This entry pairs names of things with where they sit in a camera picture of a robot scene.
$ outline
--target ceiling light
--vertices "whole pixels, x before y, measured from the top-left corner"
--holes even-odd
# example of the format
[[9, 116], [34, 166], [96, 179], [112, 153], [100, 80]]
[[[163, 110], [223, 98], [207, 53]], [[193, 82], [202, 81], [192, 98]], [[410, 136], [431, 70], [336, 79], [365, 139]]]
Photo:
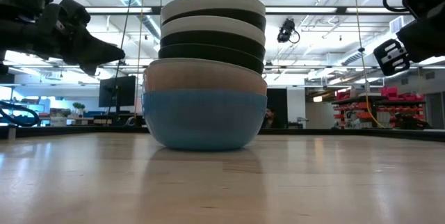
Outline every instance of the ceiling light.
[[314, 102], [322, 102], [322, 101], [323, 101], [323, 97], [321, 97], [321, 96], [314, 97]]
[[324, 7], [266, 7], [266, 13], [335, 13], [337, 8]]
[[441, 62], [441, 61], [445, 61], [445, 56], [428, 58], [428, 59], [426, 59], [424, 61], [421, 61], [419, 63], [419, 65], [420, 66], [422, 66], [422, 65], [429, 65], [429, 64], [434, 64], [434, 63], [438, 63], [438, 62]]
[[[387, 10], [386, 8], [358, 8], [359, 13], [393, 13], [389, 10]], [[357, 13], [357, 9], [356, 8], [347, 8], [346, 9], [346, 13], [352, 13], [352, 14], [356, 14]]]
[[[373, 82], [373, 81], [377, 81], [379, 78], [368, 78], [367, 79], [367, 81], [368, 82]], [[354, 82], [354, 83], [357, 83], [357, 84], [364, 84], [365, 83], [365, 79], [360, 79], [360, 80], [358, 80], [358, 81], [356, 81], [356, 82]]]
[[101, 7], [90, 7], [90, 8], [86, 8], [86, 11], [92, 15], [94, 14], [107, 14], [107, 15], [112, 15], [112, 14], [126, 14], [126, 13], [138, 13], [140, 14], [140, 12], [143, 13], [151, 13], [152, 12], [152, 8], [130, 8], [128, 9], [128, 7], [117, 7], [117, 8], [101, 8]]

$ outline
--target table surface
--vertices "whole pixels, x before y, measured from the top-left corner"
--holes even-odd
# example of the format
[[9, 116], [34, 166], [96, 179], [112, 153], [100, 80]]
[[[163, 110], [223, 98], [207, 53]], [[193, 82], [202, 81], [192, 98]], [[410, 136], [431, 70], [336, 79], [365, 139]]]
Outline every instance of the table surface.
[[440, 223], [445, 144], [258, 136], [179, 152], [149, 134], [0, 143], [0, 223]]

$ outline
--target stack of bowls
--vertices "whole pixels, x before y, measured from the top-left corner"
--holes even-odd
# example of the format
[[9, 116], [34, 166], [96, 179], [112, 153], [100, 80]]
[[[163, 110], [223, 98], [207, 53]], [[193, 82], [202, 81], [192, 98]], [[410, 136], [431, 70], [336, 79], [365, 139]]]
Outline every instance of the stack of bowls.
[[175, 0], [161, 11], [159, 60], [144, 73], [150, 133], [180, 150], [233, 150], [258, 133], [266, 11], [258, 0]]

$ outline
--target hanging wire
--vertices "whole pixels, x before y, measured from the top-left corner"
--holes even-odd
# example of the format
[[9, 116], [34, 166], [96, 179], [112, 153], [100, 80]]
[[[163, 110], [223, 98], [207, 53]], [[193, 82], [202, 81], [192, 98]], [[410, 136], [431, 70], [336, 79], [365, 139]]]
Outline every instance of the hanging wire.
[[[358, 0], [355, 0], [355, 10], [357, 12], [357, 27], [359, 29], [359, 43], [360, 43], [360, 50], [363, 50], [363, 44], [362, 44], [362, 32], [360, 31], [360, 18], [359, 18], [359, 2]], [[363, 73], [364, 73], [364, 84], [365, 84], [365, 96], [366, 96], [366, 108], [368, 109], [368, 113], [369, 115], [372, 117], [373, 121], [382, 128], [383, 125], [381, 125], [377, 119], [375, 119], [374, 115], [371, 112], [371, 109], [369, 107], [369, 95], [368, 95], [368, 90], [366, 89], [366, 85], [368, 83], [368, 77], [366, 75], [366, 68], [365, 68], [365, 64], [364, 64], [364, 57], [363, 57], [363, 51], [360, 51], [360, 56], [362, 57], [362, 65], [363, 65]]]
[[[123, 32], [122, 32], [122, 41], [120, 42], [120, 48], [121, 48], [122, 50], [123, 50], [123, 48], [124, 48], [125, 33], [127, 32], [127, 24], [128, 24], [128, 17], [129, 17], [129, 14], [130, 14], [130, 7], [131, 7], [131, 0], [128, 1], [127, 15], [125, 16], [124, 30], [123, 30]], [[118, 82], [119, 67], [120, 67], [120, 61], [118, 61], [118, 66], [117, 66], [117, 68], [116, 68], [116, 74], [115, 74], [115, 77], [114, 77], [112, 93], [115, 92], [116, 84], [117, 84], [117, 82]], [[110, 104], [108, 105], [108, 113], [107, 113], [107, 118], [106, 118], [106, 124], [105, 124], [105, 126], [108, 126], [108, 117], [109, 117], [109, 115], [110, 115], [111, 102], [113, 102], [113, 96], [110, 96]]]
[[140, 63], [140, 49], [142, 43], [142, 21], [144, 20], [144, 0], [141, 1], [140, 5], [140, 25], [139, 25], [139, 48], [138, 48], [138, 69], [136, 71], [136, 99], [134, 102], [134, 119], [136, 119], [136, 107], [138, 105], [138, 88], [139, 88], [139, 63]]

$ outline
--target red storage bin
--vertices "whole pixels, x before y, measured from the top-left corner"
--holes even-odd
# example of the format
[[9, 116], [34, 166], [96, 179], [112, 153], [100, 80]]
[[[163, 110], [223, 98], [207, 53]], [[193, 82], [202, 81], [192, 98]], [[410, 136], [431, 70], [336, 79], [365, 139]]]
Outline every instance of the red storage bin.
[[396, 87], [384, 87], [382, 88], [382, 90], [380, 91], [382, 96], [386, 96], [388, 97], [388, 100], [398, 100], [398, 91]]
[[406, 101], [416, 101], [417, 100], [417, 96], [412, 95], [412, 94], [403, 94], [403, 95], [399, 95], [399, 97], [403, 98]]

